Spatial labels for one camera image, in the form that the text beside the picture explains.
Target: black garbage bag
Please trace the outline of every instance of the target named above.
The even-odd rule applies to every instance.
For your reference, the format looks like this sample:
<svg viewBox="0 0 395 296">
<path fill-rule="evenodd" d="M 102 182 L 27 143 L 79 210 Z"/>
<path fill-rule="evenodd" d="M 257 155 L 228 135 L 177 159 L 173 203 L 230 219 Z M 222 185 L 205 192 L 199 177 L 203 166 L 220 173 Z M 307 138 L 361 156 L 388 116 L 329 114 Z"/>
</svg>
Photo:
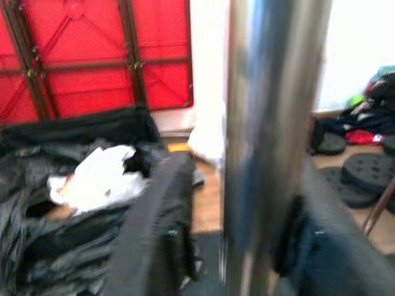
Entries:
<svg viewBox="0 0 395 296">
<path fill-rule="evenodd" d="M 153 184 L 159 178 L 159 183 L 184 188 L 170 196 L 166 186 L 156 191 L 160 208 L 166 208 L 165 204 L 169 203 L 176 207 L 153 213 L 149 221 L 154 224 L 160 221 L 158 237 L 167 237 L 168 228 L 173 229 L 175 224 L 181 226 L 180 237 L 186 239 L 181 251 L 189 253 L 193 160 L 188 154 L 169 155 L 146 109 L 132 107 L 80 118 L 7 126 L 0 138 L 0 295 L 101 293 L 108 277 L 109 258 L 117 253 L 120 229 L 126 217 L 135 215 L 133 209 L 146 198 L 150 185 L 141 197 L 128 202 L 63 220 L 43 218 L 56 206 L 50 201 L 46 187 L 48 176 L 72 173 L 97 147 L 134 145 L 138 153 L 130 159 L 134 163 L 132 171 L 142 171 Z M 169 160 L 178 165 L 170 165 Z M 171 170 L 173 174 L 182 170 L 183 177 L 174 178 Z M 169 253 L 166 247 L 160 246 L 162 239 L 155 242 L 144 251 L 146 256 L 154 258 L 157 248 L 162 248 L 163 256 L 173 258 L 171 250 Z M 143 239 L 135 243 L 146 244 Z M 190 257 L 180 259 L 179 264 L 185 266 L 185 272 L 176 277 L 189 275 L 188 266 L 193 264 Z M 169 272 L 166 264 L 161 268 Z M 177 281 L 167 285 L 168 290 L 174 290 Z"/>
</svg>

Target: pile of clothes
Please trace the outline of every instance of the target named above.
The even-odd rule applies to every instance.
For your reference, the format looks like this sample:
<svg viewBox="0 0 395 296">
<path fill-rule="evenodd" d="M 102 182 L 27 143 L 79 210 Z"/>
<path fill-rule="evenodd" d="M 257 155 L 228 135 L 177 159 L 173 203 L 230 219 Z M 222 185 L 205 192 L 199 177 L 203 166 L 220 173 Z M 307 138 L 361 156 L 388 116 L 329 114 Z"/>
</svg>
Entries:
<svg viewBox="0 0 395 296">
<path fill-rule="evenodd" d="M 350 144 L 380 145 L 395 134 L 395 67 L 383 67 L 372 77 L 365 99 L 338 118 L 319 119 L 325 131 L 347 139 Z"/>
</svg>

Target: white wall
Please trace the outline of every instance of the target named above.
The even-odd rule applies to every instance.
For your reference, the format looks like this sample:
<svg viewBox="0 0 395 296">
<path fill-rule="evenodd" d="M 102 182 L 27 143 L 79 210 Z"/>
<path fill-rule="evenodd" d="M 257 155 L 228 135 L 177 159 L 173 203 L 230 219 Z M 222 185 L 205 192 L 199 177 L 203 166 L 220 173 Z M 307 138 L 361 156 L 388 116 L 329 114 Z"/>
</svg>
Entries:
<svg viewBox="0 0 395 296">
<path fill-rule="evenodd" d="M 161 131 L 193 128 L 221 119 L 225 97 L 229 0 L 190 0 L 194 106 L 154 112 Z"/>
<path fill-rule="evenodd" d="M 195 105 L 156 112 L 162 131 L 218 124 L 225 97 L 228 3 L 191 0 Z M 317 110 L 343 108 L 380 65 L 395 65 L 394 15 L 395 0 L 333 0 Z"/>
<path fill-rule="evenodd" d="M 395 65 L 394 0 L 333 0 L 317 110 L 341 109 Z"/>
</svg>

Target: wooden floor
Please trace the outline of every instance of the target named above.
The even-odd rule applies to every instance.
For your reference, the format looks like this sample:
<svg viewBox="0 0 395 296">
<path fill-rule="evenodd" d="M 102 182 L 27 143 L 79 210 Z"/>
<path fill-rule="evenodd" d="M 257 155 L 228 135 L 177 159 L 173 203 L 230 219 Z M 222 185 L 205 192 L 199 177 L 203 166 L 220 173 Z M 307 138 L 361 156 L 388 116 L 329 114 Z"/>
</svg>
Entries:
<svg viewBox="0 0 395 296">
<path fill-rule="evenodd" d="M 350 155 L 360 152 L 383 153 L 380 147 L 348 146 L 341 155 L 316 156 L 317 167 L 340 167 Z M 202 160 L 197 161 L 197 167 L 204 174 L 205 186 L 197 189 L 194 195 L 193 231 L 215 231 L 221 228 L 220 183 L 214 167 Z M 350 209 L 359 226 L 365 221 L 369 211 L 369 208 Z M 382 252 L 395 252 L 395 215 L 385 210 L 370 238 Z"/>
</svg>

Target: black weight plate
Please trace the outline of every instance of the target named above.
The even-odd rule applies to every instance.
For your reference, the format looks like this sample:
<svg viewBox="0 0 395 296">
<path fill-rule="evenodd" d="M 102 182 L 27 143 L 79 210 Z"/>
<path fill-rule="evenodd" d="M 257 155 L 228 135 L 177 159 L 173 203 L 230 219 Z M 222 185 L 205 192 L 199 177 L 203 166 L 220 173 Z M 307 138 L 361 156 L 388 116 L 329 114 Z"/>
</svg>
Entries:
<svg viewBox="0 0 395 296">
<path fill-rule="evenodd" d="M 343 176 L 355 185 L 381 194 L 395 175 L 395 158 L 374 153 L 359 153 L 343 164 Z"/>
<path fill-rule="evenodd" d="M 334 133 L 325 132 L 323 140 L 317 148 L 317 153 L 334 155 L 342 153 L 347 145 L 347 141 Z"/>
<path fill-rule="evenodd" d="M 385 153 L 395 155 L 395 136 L 385 137 L 381 144 Z"/>
<path fill-rule="evenodd" d="M 342 178 L 341 168 L 322 168 L 319 172 L 335 190 L 336 195 L 350 208 L 367 208 L 378 199 L 378 194 L 355 186 Z"/>
</svg>

